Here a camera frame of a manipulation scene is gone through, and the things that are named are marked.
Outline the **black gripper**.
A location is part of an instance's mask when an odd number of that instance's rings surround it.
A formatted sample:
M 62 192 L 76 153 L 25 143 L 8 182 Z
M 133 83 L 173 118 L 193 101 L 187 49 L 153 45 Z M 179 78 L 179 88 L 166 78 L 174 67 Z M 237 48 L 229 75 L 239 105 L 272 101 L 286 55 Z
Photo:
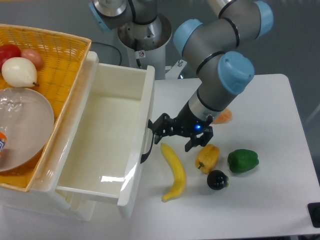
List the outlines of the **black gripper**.
M 175 118 L 163 113 L 152 124 L 154 143 L 157 145 L 163 137 L 177 134 L 190 138 L 184 146 L 186 152 L 197 146 L 205 147 L 214 136 L 209 123 L 212 120 L 212 115 L 206 116 L 204 120 L 195 116 L 187 102 Z

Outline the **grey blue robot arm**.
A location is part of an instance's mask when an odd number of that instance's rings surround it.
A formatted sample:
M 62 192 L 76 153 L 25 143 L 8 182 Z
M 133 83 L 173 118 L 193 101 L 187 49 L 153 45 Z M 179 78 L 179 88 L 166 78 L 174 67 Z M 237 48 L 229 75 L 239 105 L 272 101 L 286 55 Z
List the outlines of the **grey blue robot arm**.
M 158 12 L 155 0 L 92 0 L 88 4 L 103 32 L 117 30 L 132 68 L 155 68 L 156 77 L 167 77 L 165 47 L 173 41 L 181 57 L 201 80 L 201 85 L 175 118 L 163 113 L 149 122 L 152 144 L 163 137 L 188 138 L 185 150 L 205 146 L 213 137 L 211 123 L 241 94 L 254 78 L 249 59 L 236 51 L 243 43 L 269 32 L 274 23 L 270 6 L 254 0 L 213 0 L 218 19 L 204 25 L 197 19 L 176 31 Z

